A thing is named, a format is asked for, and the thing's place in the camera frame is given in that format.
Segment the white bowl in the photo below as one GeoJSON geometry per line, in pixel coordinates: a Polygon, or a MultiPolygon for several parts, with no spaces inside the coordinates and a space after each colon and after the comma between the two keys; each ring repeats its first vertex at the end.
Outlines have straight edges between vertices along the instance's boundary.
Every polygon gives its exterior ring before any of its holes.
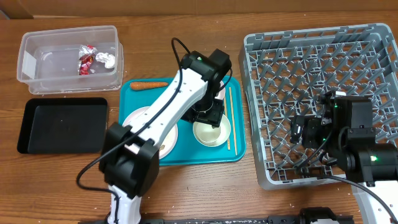
{"type": "Polygon", "coordinates": [[[223,115],[218,128],[214,128],[209,124],[195,122],[193,124],[193,135],[198,142],[206,147],[220,146],[226,142],[224,121],[225,116],[223,115]]]}

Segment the wooden chopstick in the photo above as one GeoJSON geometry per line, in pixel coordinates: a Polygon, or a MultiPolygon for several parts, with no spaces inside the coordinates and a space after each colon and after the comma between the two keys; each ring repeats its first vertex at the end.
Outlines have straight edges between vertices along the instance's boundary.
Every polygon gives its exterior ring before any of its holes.
{"type": "Polygon", "coordinates": [[[224,103],[224,116],[225,116],[224,127],[225,127],[225,134],[226,134],[226,143],[227,143],[228,150],[230,150],[231,146],[230,146],[229,137],[230,137],[230,132],[231,132],[231,126],[230,126],[229,119],[228,119],[228,109],[227,109],[226,98],[223,98],[223,103],[224,103]]]}
{"type": "Polygon", "coordinates": [[[229,98],[230,98],[230,106],[231,106],[231,120],[233,127],[233,143],[234,143],[234,153],[235,156],[238,155],[237,142],[236,142],[236,127],[235,127],[235,118],[234,118],[234,105],[233,105],[233,93],[231,87],[229,87],[229,98]]]}

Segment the white tissue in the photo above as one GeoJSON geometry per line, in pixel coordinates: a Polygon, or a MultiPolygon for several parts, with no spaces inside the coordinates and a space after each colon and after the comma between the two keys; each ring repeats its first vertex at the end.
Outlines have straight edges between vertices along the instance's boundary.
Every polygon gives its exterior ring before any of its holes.
{"type": "Polygon", "coordinates": [[[114,68],[116,64],[116,57],[113,54],[106,52],[98,52],[95,56],[97,62],[103,63],[107,69],[114,68]]]}

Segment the red snack wrapper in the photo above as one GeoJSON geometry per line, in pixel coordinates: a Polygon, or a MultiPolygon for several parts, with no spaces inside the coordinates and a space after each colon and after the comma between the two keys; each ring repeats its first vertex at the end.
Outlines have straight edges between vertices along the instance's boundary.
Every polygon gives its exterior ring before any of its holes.
{"type": "Polygon", "coordinates": [[[90,75],[90,67],[94,62],[97,53],[96,47],[92,45],[80,45],[78,53],[78,72],[79,75],[90,75]]]}

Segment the pink bowl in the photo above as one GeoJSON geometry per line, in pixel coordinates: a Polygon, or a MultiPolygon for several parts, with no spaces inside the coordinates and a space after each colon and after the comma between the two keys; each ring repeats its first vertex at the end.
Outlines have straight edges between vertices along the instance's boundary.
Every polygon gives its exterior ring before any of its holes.
{"type": "Polygon", "coordinates": [[[220,81],[220,86],[222,89],[216,94],[215,99],[223,100],[226,93],[223,81],[220,81]]]}

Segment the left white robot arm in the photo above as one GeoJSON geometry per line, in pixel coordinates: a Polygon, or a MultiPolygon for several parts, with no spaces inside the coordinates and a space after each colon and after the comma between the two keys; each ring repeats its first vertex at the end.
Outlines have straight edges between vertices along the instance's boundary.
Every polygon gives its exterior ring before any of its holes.
{"type": "Polygon", "coordinates": [[[113,123],[106,131],[101,155],[78,173],[76,184],[83,190],[111,194],[106,223],[139,223],[142,196],[159,174],[160,146],[180,119],[220,126],[224,105],[216,98],[222,79],[232,75],[227,53],[215,49],[206,57],[187,51],[177,59],[178,72],[172,83],[141,115],[128,125],[113,123]],[[95,164],[107,187],[81,184],[82,175],[95,164]]]}

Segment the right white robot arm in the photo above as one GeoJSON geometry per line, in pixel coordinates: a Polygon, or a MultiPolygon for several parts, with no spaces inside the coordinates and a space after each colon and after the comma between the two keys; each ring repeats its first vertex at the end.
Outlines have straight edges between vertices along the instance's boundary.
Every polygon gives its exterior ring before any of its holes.
{"type": "Polygon", "coordinates": [[[323,105],[319,116],[294,116],[290,142],[326,152],[345,177],[312,173],[311,157],[297,172],[349,184],[364,223],[397,223],[397,147],[376,142],[371,100],[329,91],[319,95],[318,102],[323,105]]]}

